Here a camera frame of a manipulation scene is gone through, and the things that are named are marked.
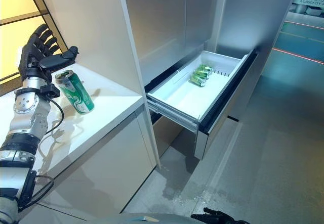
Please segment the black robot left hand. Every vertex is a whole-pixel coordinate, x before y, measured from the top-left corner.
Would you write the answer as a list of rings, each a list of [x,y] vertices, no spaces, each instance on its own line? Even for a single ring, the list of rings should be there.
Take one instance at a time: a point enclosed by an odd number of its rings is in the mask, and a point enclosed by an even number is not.
[[[23,47],[18,67],[21,80],[38,77],[52,82],[52,73],[63,69],[75,62],[78,48],[71,46],[61,54],[54,54],[59,47],[55,44],[57,38],[53,36],[47,24],[41,24],[30,36]]]

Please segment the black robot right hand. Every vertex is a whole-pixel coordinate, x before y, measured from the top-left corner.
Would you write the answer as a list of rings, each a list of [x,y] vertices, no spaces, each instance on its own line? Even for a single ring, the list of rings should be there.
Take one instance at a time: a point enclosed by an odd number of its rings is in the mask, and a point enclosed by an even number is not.
[[[203,211],[203,214],[192,214],[190,217],[198,221],[210,224],[227,224],[235,222],[233,217],[222,211],[212,210],[207,207],[204,207]]]

